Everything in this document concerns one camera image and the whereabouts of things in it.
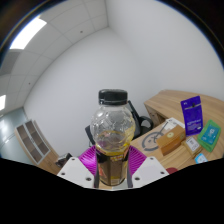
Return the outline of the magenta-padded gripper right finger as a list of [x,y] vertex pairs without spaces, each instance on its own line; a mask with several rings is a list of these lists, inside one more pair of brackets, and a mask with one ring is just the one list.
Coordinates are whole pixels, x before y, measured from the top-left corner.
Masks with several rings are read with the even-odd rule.
[[127,170],[129,188],[140,188],[168,175],[167,170],[154,156],[147,157],[133,146],[129,148]]

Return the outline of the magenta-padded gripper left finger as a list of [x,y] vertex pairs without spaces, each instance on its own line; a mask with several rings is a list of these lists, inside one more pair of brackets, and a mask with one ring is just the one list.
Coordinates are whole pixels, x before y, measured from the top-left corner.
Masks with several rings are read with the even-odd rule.
[[79,157],[71,157],[58,176],[84,188],[95,188],[98,171],[95,147],[92,146]]

